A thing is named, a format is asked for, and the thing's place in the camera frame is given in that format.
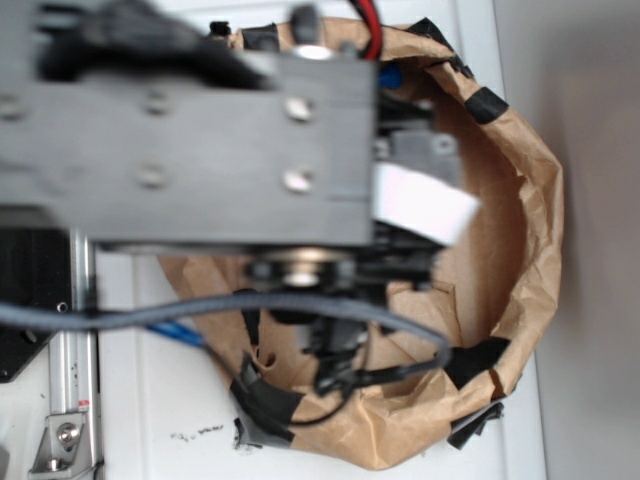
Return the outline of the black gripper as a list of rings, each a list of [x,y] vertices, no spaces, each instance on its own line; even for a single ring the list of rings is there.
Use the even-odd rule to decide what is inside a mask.
[[[389,96],[379,98],[378,145],[386,148],[381,163],[402,173],[424,174],[449,187],[461,172],[456,141],[433,127],[434,111],[402,103]],[[274,290],[289,294],[315,294],[335,300],[351,298],[385,308],[387,287],[393,282],[409,284],[415,292],[426,291],[432,271],[449,240],[433,225],[420,227],[400,215],[374,223],[370,245],[353,251],[300,247],[260,253],[248,266],[249,277]],[[429,361],[378,370],[354,368],[360,350],[367,351],[370,335],[363,323],[292,310],[275,310],[274,318],[309,329],[304,351],[318,361],[313,388],[321,397],[340,392],[403,381],[440,367],[444,356]]]

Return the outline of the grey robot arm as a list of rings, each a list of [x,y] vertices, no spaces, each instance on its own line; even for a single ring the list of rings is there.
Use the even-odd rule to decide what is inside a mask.
[[[447,365],[436,330],[389,310],[386,285],[429,288],[467,222],[455,141],[429,103],[390,92],[370,39],[320,42],[312,5],[293,47],[249,51],[148,1],[1,5],[1,226],[79,233],[131,253],[241,254],[253,289],[109,313],[1,304],[13,329],[163,325],[268,310],[304,326],[327,395]]]

